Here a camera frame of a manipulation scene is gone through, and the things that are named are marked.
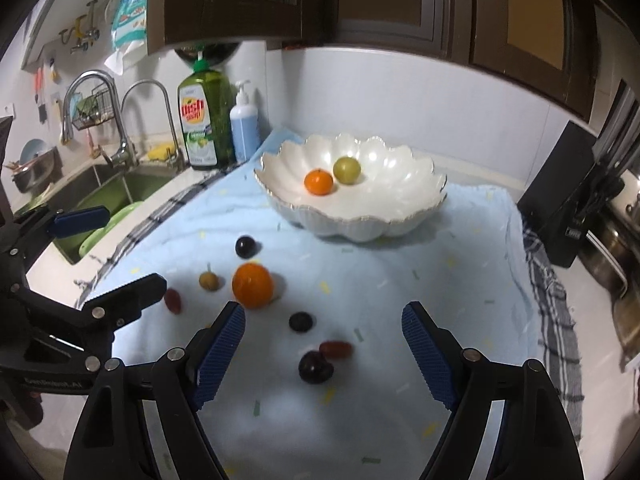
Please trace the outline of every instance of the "countertop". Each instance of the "countertop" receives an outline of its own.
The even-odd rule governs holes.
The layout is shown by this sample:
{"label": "countertop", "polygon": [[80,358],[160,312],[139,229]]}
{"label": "countertop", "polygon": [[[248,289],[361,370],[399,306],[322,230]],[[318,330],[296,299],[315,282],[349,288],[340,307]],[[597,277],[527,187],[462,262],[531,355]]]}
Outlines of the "countertop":
{"label": "countertop", "polygon": [[[524,190],[523,183],[473,164],[439,156],[433,158],[437,171],[447,173],[450,182],[496,184],[506,187],[514,200],[518,200]],[[83,164],[76,171],[91,164],[95,161]],[[170,197],[206,176],[191,168],[181,173],[128,215],[74,266],[50,245],[27,274],[30,287],[60,303],[73,305],[82,291],[82,284],[94,278],[116,245],[137,224]],[[580,455],[585,478],[599,480],[610,471],[640,426],[635,409],[634,374],[620,372],[622,352],[613,327],[607,292],[591,278],[579,260],[570,269],[556,268],[556,272],[567,290],[582,356],[585,399]],[[60,398],[44,397],[45,420],[32,430],[32,434],[46,446],[68,449],[83,402],[70,399],[66,408],[60,410]]]}

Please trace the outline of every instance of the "wall outlet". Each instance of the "wall outlet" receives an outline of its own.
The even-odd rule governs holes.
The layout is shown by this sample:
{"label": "wall outlet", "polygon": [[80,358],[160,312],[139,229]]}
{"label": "wall outlet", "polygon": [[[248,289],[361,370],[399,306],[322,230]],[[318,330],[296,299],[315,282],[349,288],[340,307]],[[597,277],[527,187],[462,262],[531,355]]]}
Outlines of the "wall outlet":
{"label": "wall outlet", "polygon": [[15,118],[15,106],[13,103],[7,103],[2,107],[2,116],[3,117],[11,116]]}

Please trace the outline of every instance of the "yellow sponge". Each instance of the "yellow sponge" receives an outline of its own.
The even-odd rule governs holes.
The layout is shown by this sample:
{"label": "yellow sponge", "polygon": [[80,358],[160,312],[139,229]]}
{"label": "yellow sponge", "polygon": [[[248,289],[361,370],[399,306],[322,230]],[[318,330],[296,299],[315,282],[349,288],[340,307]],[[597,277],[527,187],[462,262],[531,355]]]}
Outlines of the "yellow sponge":
{"label": "yellow sponge", "polygon": [[165,142],[164,144],[160,144],[159,146],[156,146],[146,154],[149,160],[160,160],[161,162],[166,161],[169,158],[169,156],[174,156],[174,155],[175,155],[175,144],[172,142]]}

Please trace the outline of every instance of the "light blue tablecloth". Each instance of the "light blue tablecloth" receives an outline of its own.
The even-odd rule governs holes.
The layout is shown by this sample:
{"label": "light blue tablecloth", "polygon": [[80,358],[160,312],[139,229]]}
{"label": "light blue tablecloth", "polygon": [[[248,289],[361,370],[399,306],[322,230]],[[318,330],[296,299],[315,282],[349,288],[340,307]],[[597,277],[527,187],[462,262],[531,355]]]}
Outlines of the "light blue tablecloth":
{"label": "light blue tablecloth", "polygon": [[[276,152],[287,138],[297,137],[275,132],[263,149]],[[404,238],[363,245],[321,240],[269,207],[253,176],[256,164],[254,158],[201,193],[97,285],[93,297],[158,272],[183,300],[180,316],[162,302],[146,309],[116,333],[113,354],[127,364],[153,361],[213,322],[232,299],[231,278],[242,263],[235,241],[250,234],[262,245],[257,258],[276,276],[281,298],[247,312],[244,339],[218,395],[200,412],[230,477],[417,479],[449,412],[431,397],[402,337],[405,304],[419,300],[463,347],[492,360],[521,365],[540,358],[540,319],[516,206],[497,187],[448,184],[442,208]],[[224,281],[214,293],[198,285],[207,266]],[[316,319],[305,335],[287,325],[299,310]],[[327,383],[303,383],[300,357],[325,340],[353,343],[353,358],[336,363]],[[149,419],[157,437],[158,421]],[[486,475],[499,424],[496,407],[475,478]],[[169,475],[170,461],[158,462]]]}

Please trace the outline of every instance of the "blue lotion bottle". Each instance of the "blue lotion bottle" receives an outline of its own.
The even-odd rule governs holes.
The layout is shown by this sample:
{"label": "blue lotion bottle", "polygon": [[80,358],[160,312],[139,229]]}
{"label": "blue lotion bottle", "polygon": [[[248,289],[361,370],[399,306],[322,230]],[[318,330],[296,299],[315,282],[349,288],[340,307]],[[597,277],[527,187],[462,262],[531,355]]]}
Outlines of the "blue lotion bottle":
{"label": "blue lotion bottle", "polygon": [[236,150],[236,160],[239,163],[248,161],[260,147],[260,132],[258,131],[258,108],[249,102],[249,95],[244,85],[250,81],[239,81],[236,106],[231,108],[231,133]]}

